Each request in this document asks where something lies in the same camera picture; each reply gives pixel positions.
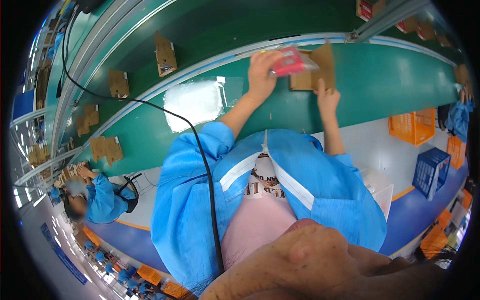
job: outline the clear plastic bag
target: clear plastic bag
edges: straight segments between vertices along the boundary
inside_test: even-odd
[[[276,49],[283,53],[283,57],[275,62],[270,73],[272,76],[285,77],[290,74],[318,69],[318,65],[306,55],[301,55],[295,46],[280,47]]]

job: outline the cardboard box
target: cardboard box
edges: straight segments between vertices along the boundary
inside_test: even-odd
[[[317,82],[320,78],[325,80],[325,86],[327,89],[335,88],[335,69],[332,44],[324,44],[313,51],[300,49],[300,53],[308,56],[320,69],[290,75],[290,90],[314,90],[317,88]]]
[[[439,35],[435,32],[435,37],[442,47],[452,47],[452,44],[450,44],[446,35]]]
[[[468,93],[473,94],[472,81],[470,80],[470,75],[465,64],[461,64],[453,68],[456,82],[465,85],[467,87]]]
[[[110,94],[112,97],[126,98],[130,95],[126,72],[110,68],[108,71],[108,85],[110,86]]]
[[[99,123],[98,104],[84,105],[85,126],[92,126]]]
[[[163,77],[178,69],[173,43],[155,31],[155,55],[158,76]]]
[[[428,39],[434,39],[435,38],[435,32],[433,31],[433,26],[430,24],[430,22],[423,21],[419,22],[418,29],[417,29],[417,35],[424,41]]]
[[[112,166],[113,162],[123,159],[123,152],[117,136],[106,138],[102,141],[102,144],[106,151],[106,157],[109,166]]]
[[[77,117],[77,134],[80,137],[82,134],[86,134],[90,132],[90,127],[85,125],[85,120],[83,116]]]
[[[96,137],[95,139],[90,137],[90,148],[92,149],[92,158],[95,162],[106,155],[106,151],[103,148],[104,139],[105,137],[103,135]]]
[[[417,17],[411,16],[403,21],[398,22],[395,27],[403,33],[410,33],[417,31],[419,23]]]
[[[385,0],[378,0],[374,5],[371,5],[365,0],[357,0],[357,17],[361,18],[365,22],[368,22],[385,7]]]

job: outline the blue plastic basket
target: blue plastic basket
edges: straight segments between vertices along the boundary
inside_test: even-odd
[[[432,148],[418,155],[412,185],[427,200],[431,201],[435,192],[445,184],[451,157],[450,154],[438,148]]]

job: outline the open cardboard box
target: open cardboard box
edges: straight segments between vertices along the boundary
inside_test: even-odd
[[[112,97],[126,98],[130,95],[126,72],[110,68],[108,71],[108,85],[110,86],[110,94],[112,94]]]
[[[155,31],[155,55],[158,76],[163,77],[178,69],[173,43]]]
[[[310,58],[319,67],[318,70],[290,75],[290,90],[311,91],[317,89],[320,78],[325,80],[325,87],[335,88],[335,69],[332,44],[326,43],[315,50],[299,49],[301,55]]]

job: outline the floor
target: floor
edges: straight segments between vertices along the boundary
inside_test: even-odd
[[[436,135],[419,147],[405,143],[388,133],[387,119],[370,121],[340,129],[345,150],[358,168],[370,166],[384,174],[394,184],[394,195],[411,187],[418,153],[434,146],[446,150],[448,135],[437,129]],[[313,134],[322,144],[322,132]],[[156,188],[161,168],[139,171],[135,185],[140,193],[139,204],[131,214],[123,214],[109,225],[87,225],[99,237],[125,255],[168,272],[150,240],[150,219],[155,203]],[[419,191],[412,190],[394,200],[387,221],[387,236],[380,253],[406,255],[416,248],[419,235],[439,216],[455,197],[467,175],[467,166],[450,168],[447,184],[432,201]]]

